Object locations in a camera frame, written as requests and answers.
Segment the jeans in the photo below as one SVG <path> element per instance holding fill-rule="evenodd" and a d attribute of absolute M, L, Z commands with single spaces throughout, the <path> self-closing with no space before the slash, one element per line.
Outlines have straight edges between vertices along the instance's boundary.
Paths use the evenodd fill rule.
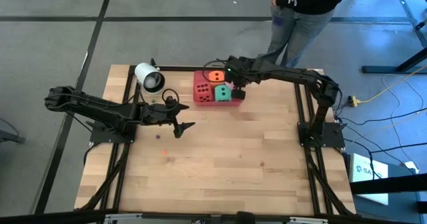
<path fill-rule="evenodd" d="M 289 8 L 280 9 L 272 6 L 272 41 L 267 54 L 258 58 L 271 63 L 276 63 L 279 55 L 286 47 L 280 65 L 282 67 L 295 67 L 302 53 L 317 35 L 329 23 L 334 10 L 321 15 L 306 15 L 296 13 Z"/>

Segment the person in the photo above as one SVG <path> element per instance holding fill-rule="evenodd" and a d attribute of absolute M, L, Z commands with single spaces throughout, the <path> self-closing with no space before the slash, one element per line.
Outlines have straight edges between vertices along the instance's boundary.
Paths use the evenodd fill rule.
<path fill-rule="evenodd" d="M 342 0 L 272 0 L 272 40 L 259 55 L 276 63 L 286 47 L 281 66 L 295 67 L 303 52 L 328 24 Z"/>

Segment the concrete floor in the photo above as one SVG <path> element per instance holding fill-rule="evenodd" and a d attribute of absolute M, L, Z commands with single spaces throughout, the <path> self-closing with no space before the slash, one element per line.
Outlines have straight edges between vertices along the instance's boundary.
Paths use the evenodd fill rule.
<path fill-rule="evenodd" d="M 103 0 L 0 0 L 0 16 L 98 16 Z M 407 0 L 421 21 L 424 0 Z M 111 0 L 107 16 L 269 16 L 269 0 Z M 399 0 L 343 0 L 335 17 L 405 17 Z M 24 145 L 0 144 L 0 216 L 32 212 L 64 115 L 47 111 L 43 98 L 56 85 L 75 85 L 94 22 L 0 22 L 0 117 L 22 136 Z M 158 65 L 202 66 L 228 55 L 255 57 L 270 41 L 270 22 L 104 22 L 83 90 L 101 96 L 111 64 L 137 64 L 154 57 Z M 409 23 L 330 23 L 312 43 L 298 67 L 324 69 L 345 96 L 367 99 L 383 90 L 383 75 L 361 74 L 362 65 L 398 65 L 421 50 Z M 388 77 L 388 83 L 397 80 Z M 427 98 L 424 76 L 408 80 Z M 394 89 L 405 104 L 395 115 L 421 108 L 420 98 L 406 85 Z M 397 101 L 385 93 L 343 117 L 360 122 L 389 117 Z M 426 115 L 399 125 L 402 144 L 427 140 Z M 352 128 L 369 133 L 390 121 Z M 0 128 L 7 127 L 0 123 Z M 349 130 L 346 138 L 356 136 Z M 369 135 L 381 147 L 398 145 L 392 129 Z M 46 212 L 70 211 L 83 170 L 89 133 L 73 122 Z M 371 150 L 377 148 L 360 141 Z M 347 152 L 367 153 L 348 144 Z M 407 152 L 427 172 L 427 147 Z M 408 161 L 401 150 L 391 155 Z M 385 154 L 375 159 L 398 164 Z"/>

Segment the white box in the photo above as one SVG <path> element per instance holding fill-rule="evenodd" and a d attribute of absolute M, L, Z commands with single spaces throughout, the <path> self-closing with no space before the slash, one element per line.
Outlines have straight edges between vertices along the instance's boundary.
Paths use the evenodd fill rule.
<path fill-rule="evenodd" d="M 378 176 L 380 176 L 381 178 L 388 177 L 387 164 L 373 160 L 372 165 L 374 166 L 375 173 L 378 174 Z M 369 158 L 363 157 L 355 153 L 350 155 L 350 182 L 372 180 L 373 176 L 374 174 L 370 166 Z M 375 201 L 377 203 L 381 203 L 383 205 L 388 205 L 388 193 L 360 194 L 358 196 L 369 199 L 371 201 Z"/>

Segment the yellow cable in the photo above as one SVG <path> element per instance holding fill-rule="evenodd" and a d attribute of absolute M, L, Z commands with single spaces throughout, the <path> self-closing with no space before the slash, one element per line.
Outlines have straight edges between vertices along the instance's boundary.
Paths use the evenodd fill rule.
<path fill-rule="evenodd" d="M 361 101 L 361 100 L 357 100 L 357 99 L 356 99 L 356 103 L 367 103 L 367 102 L 370 102 L 370 101 L 374 100 L 375 98 L 379 97 L 381 94 L 383 94 L 384 92 L 386 92 L 386 91 L 387 91 L 387 90 L 389 90 L 390 88 L 394 87 L 395 85 L 397 85 L 397 84 L 399 84 L 399 83 L 402 83 L 402 82 L 403 82 L 403 81 L 405 81 L 407 78 L 409 78 L 409 77 L 410 77 L 410 76 L 412 76 L 413 74 L 416 74 L 417 72 L 420 72 L 421 70 L 423 70 L 423 69 L 424 69 L 424 68 L 426 68 L 426 67 L 427 67 L 427 65 L 425 65 L 425 66 L 423 66 L 423 67 L 418 68 L 418 69 L 417 69 L 417 70 L 415 70 L 413 73 L 411 73 L 411 74 L 407 75 L 405 78 L 401 79 L 400 81 L 397 81 L 397 82 L 393 83 L 393 85 L 391 85 L 391 86 L 387 87 L 386 89 L 382 90 L 379 94 L 377 94 L 377 95 L 375 95 L 375 96 L 371 97 L 371 98 L 370 98 L 370 99 L 368 99 L 368 100 Z"/>
<path fill-rule="evenodd" d="M 426 109 L 426 110 L 423 110 L 423 111 L 419 111 L 419 112 L 417 112 L 415 115 L 411 115 L 411 116 L 409 116 L 409 117 L 407 117 L 407 118 L 405 118 L 405 119 L 403 119 L 403 120 L 397 121 L 397 122 L 395 122 L 395 123 L 394 123 L 394 124 L 392 124 L 392 125 L 386 125 L 386 126 L 380 127 L 380 128 L 378 128 L 378 129 L 373 130 L 373 131 L 371 131 L 371 132 L 369 132 L 369 133 L 367 133 L 367 134 L 364 134 L 364 135 L 362 135 L 362 136 L 363 136 L 363 137 L 366 137 L 366 136 L 369 136 L 369 135 L 372 135 L 372 134 L 378 133 L 378 132 L 380 132 L 380 131 L 383 131 L 383 130 L 385 130 L 385 129 L 388 129 L 388 128 L 391 128 L 391 127 L 397 126 L 397 125 L 402 124 L 402 123 L 404 123 L 404 122 L 407 122 L 407 121 L 409 121 L 409 120 L 411 120 L 411 119 L 413 119 L 413 118 L 415 118 L 415 117 L 417 117 L 417 116 L 419 116 L 419 115 L 421 115 L 421 114 L 423 114 L 423 113 L 425 113 L 425 112 L 427 112 L 427 109 Z M 362 138 L 362 137 L 359 137 L 359 138 L 357 138 L 357 139 L 354 139 L 354 140 L 353 140 L 353 142 L 355 142 L 355 141 L 357 141 L 357 140 L 359 140 L 359 139 L 361 139 L 361 138 Z"/>

